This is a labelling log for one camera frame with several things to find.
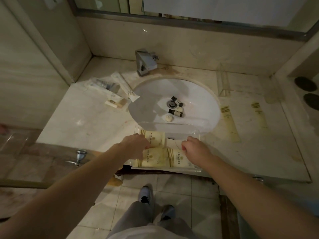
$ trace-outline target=marble countertop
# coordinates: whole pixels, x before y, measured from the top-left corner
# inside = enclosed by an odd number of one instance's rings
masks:
[[[37,142],[104,152],[134,133],[137,124],[129,112],[105,105],[104,95],[84,86],[90,77],[110,78],[113,72],[119,71],[133,89],[151,79],[180,78],[200,85],[220,105],[230,108],[241,142],[231,141],[221,118],[212,132],[201,137],[212,152],[246,173],[310,181],[281,104],[265,102],[265,92],[257,76],[228,73],[231,95],[218,97],[215,71],[159,65],[141,78],[135,69],[134,61],[93,58],[78,82],[70,86]],[[252,102],[260,103],[267,132],[262,131]]]

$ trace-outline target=glass panel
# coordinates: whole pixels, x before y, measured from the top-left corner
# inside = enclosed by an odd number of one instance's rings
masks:
[[[75,0],[78,8],[308,32],[319,0]]]

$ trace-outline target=hand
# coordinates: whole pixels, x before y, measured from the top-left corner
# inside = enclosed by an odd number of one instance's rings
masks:
[[[126,136],[122,142],[127,159],[143,160],[143,150],[150,147],[149,141],[141,134]]]
[[[197,138],[189,136],[187,141],[182,141],[182,150],[186,151],[185,155],[189,161],[204,169],[212,160],[213,155],[209,148]]]

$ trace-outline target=toiletry bottle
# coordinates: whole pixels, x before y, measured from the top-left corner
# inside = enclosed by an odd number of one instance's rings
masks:
[[[177,116],[177,117],[181,117],[183,115],[182,112],[178,112],[178,111],[173,110],[173,109],[169,109],[168,113],[171,113],[171,114],[173,114],[174,116]]]
[[[174,97],[174,96],[172,96],[172,101],[174,101],[175,104],[178,105],[178,106],[180,106],[180,107],[183,106],[183,103],[182,103],[179,99],[177,99],[176,97]]]

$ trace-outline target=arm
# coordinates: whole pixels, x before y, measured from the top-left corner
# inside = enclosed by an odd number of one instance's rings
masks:
[[[261,238],[319,237],[316,217],[212,155],[198,139],[188,137],[182,146],[187,158],[210,174]]]
[[[118,168],[128,159],[142,159],[148,146],[142,135],[126,136],[35,197],[0,227],[0,239],[66,238]]]

